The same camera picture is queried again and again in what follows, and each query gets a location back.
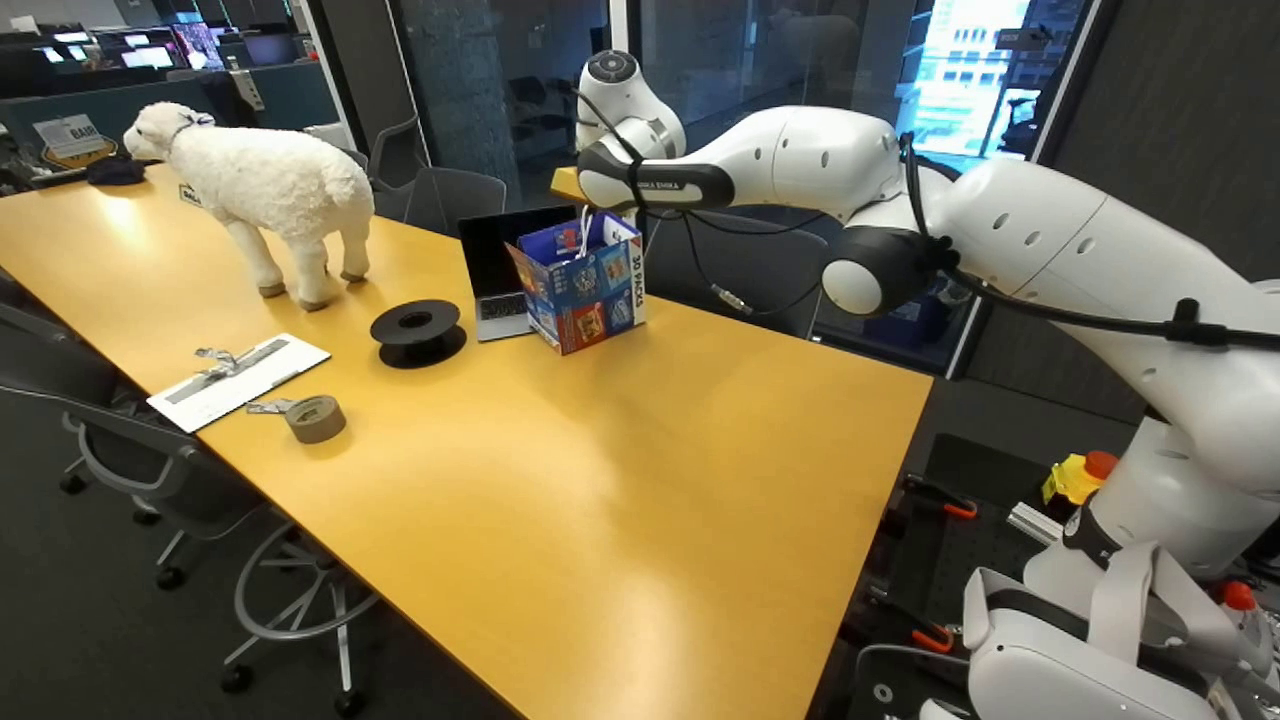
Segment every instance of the white robot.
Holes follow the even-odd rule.
[[[578,112],[593,205],[788,205],[877,228],[896,250],[833,261],[833,305],[861,316],[900,305],[919,283],[886,256],[926,251],[1050,314],[1160,412],[1024,579],[968,579],[968,695],[983,720],[1280,718],[1273,620],[1241,630],[1201,590],[1280,518],[1275,297],[1074,176],[989,159],[949,179],[861,112],[768,108],[686,154],[678,112],[625,53],[584,65]]]

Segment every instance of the robotic arm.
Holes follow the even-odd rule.
[[[852,256],[830,264],[825,291],[837,308],[861,316],[891,308],[900,299],[891,289],[907,289],[891,281],[900,268],[891,251],[936,251],[968,283],[1039,308],[1165,415],[1139,426],[1063,540],[1024,570],[1035,600],[1094,616],[1113,590],[1113,558],[1139,558],[1125,570],[1150,562],[1150,577],[1160,577],[1158,570],[1167,577],[1160,558],[1172,558],[1188,577],[1217,579],[1280,518],[1280,299],[1241,281],[1204,245],[1039,163],[989,159],[952,179],[913,163],[886,121],[842,108],[768,108],[686,154],[678,112],[648,92],[625,53],[598,58],[581,97],[581,187],[593,205],[788,205],[830,213],[850,231],[877,228],[890,245],[856,242]],[[1152,688],[1177,688],[1135,672],[1131,659],[1120,659],[1128,676],[1080,672],[1080,664],[1107,668],[1088,658],[1088,641],[1035,641],[1035,624],[995,624],[1001,613],[982,590],[963,613],[978,647],[971,701],[989,720],[1070,720],[1080,707],[1158,720],[1214,718],[1232,703],[1196,693],[1188,703],[1150,703]],[[1196,620],[1204,605],[1165,598],[1160,610],[1182,616],[1184,638],[1214,624],[1214,647],[1238,647],[1266,688],[1275,683],[1273,654],[1219,641],[1219,613]],[[1070,695],[1062,707],[1035,695],[1007,701],[1027,681],[1062,683]]]

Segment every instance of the blue box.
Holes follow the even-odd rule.
[[[525,231],[509,251],[531,330],[564,356],[645,325],[645,250],[620,216]]]

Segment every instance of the laptop screen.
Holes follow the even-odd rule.
[[[578,221],[578,213],[581,213],[578,205],[553,205],[553,208],[460,221],[463,261],[470,261],[477,297],[521,291],[521,272],[503,245],[515,245],[515,237],[525,231]]]

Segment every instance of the black spool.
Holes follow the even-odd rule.
[[[458,305],[444,299],[396,305],[367,331],[381,340],[377,356],[391,370],[441,364],[470,344]]]

